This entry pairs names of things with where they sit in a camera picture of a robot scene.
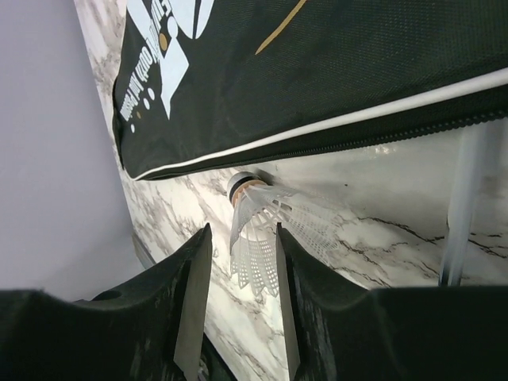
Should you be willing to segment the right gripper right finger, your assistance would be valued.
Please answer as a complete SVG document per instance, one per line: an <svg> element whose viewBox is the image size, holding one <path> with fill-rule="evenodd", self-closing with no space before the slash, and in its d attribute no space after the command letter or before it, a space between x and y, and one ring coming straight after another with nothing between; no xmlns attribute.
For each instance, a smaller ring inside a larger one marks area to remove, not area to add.
<svg viewBox="0 0 508 381"><path fill-rule="evenodd" d="M293 380L504 380L505 287L365 289L287 229L276 263Z"/></svg>

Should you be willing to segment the white shuttlecock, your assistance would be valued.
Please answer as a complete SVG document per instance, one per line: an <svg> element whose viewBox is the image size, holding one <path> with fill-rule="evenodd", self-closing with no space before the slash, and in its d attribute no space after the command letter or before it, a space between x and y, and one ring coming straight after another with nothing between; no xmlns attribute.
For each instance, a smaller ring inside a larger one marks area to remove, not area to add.
<svg viewBox="0 0 508 381"><path fill-rule="evenodd" d="M314 258L329 264L339 247L342 218L323 199L290 187L273 186L258 175L240 171L228 182L233 207L230 228L230 271L241 289L257 296L279 294L276 262L277 227L280 225Z"/></svg>

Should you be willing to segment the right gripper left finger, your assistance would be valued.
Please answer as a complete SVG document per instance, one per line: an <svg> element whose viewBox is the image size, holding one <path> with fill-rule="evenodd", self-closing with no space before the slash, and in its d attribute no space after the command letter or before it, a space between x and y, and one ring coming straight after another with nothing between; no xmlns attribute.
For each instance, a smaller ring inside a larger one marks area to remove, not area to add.
<svg viewBox="0 0 508 381"><path fill-rule="evenodd" d="M196 380L211 275L204 227L175 253L90 301L1 293L4 380Z"/></svg>

